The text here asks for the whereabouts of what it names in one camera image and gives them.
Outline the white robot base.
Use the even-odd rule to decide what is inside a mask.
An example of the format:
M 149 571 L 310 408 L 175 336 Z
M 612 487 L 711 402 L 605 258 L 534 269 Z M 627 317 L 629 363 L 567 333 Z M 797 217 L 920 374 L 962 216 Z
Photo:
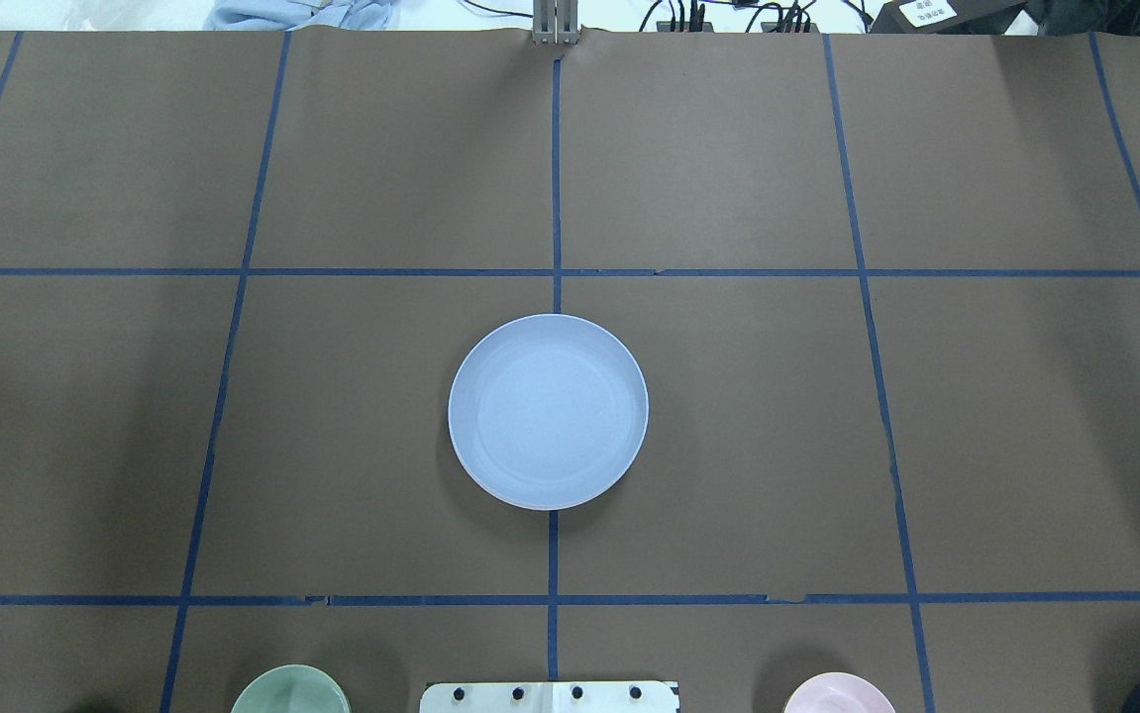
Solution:
M 420 712 L 679 712 L 676 682 L 658 680 L 440 682 Z

